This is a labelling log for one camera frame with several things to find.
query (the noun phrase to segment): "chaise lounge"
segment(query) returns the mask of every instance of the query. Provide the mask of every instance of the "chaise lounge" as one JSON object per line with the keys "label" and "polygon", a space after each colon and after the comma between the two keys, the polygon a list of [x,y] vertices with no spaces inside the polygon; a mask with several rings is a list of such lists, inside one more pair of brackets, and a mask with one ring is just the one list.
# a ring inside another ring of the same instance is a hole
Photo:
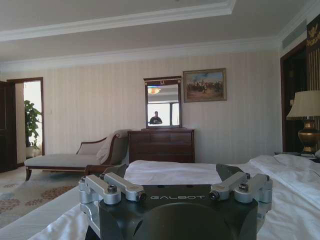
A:
{"label": "chaise lounge", "polygon": [[126,157],[128,129],[117,130],[98,141],[84,141],[76,154],[49,154],[27,159],[24,162],[26,177],[32,169],[64,172],[84,172],[88,165],[117,165]]}

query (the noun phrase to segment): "floor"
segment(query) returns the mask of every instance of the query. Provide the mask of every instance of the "floor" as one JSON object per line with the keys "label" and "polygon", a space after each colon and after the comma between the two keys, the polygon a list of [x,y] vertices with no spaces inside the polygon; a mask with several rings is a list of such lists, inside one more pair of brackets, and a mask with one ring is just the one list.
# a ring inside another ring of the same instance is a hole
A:
{"label": "floor", "polygon": [[0,173],[0,228],[74,188],[82,175],[33,169],[25,181],[24,166]]}

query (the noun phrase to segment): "white bed sheet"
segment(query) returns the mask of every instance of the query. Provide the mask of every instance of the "white bed sheet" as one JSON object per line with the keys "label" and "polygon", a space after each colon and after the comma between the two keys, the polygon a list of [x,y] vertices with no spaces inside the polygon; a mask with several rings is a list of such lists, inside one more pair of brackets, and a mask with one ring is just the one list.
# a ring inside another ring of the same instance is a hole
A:
{"label": "white bed sheet", "polygon": [[[259,156],[238,164],[245,172],[270,175],[273,180],[272,210],[257,235],[258,240],[320,239],[320,164],[306,158]],[[214,164],[135,161],[125,178],[142,185],[214,184],[221,180]],[[32,237],[83,240],[88,226],[79,205]]]}

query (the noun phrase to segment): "mirror frame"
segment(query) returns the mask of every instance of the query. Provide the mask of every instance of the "mirror frame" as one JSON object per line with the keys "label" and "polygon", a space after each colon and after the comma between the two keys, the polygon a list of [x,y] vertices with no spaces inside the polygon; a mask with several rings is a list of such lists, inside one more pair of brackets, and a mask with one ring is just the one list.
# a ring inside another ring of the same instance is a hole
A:
{"label": "mirror frame", "polygon": [[[182,128],[182,106],[181,106],[181,76],[165,76],[144,78],[145,94],[145,127],[147,129],[176,129]],[[179,103],[179,125],[175,126],[149,126],[148,125],[148,86],[178,85],[178,103]]]}

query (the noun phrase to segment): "metal clamp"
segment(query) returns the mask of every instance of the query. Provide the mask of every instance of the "metal clamp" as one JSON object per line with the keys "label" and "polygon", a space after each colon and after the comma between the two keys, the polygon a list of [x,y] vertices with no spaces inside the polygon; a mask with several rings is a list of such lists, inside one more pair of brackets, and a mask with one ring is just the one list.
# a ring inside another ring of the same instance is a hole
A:
{"label": "metal clamp", "polygon": [[87,215],[89,225],[99,237],[99,211],[94,202],[103,199],[107,205],[117,204],[121,201],[121,192],[129,201],[139,202],[146,198],[143,186],[124,180],[113,172],[105,174],[103,180],[89,175],[79,181],[80,209]]}
{"label": "metal clamp", "polygon": [[236,172],[222,183],[211,185],[209,196],[212,200],[226,200],[234,191],[234,198],[240,203],[258,202],[257,232],[265,222],[266,214],[272,208],[273,181],[265,174],[257,174],[248,180],[248,174]]}
{"label": "metal clamp", "polygon": [[239,184],[247,181],[247,175],[244,172],[236,172],[221,183],[211,185],[209,196],[213,200],[226,200]]}

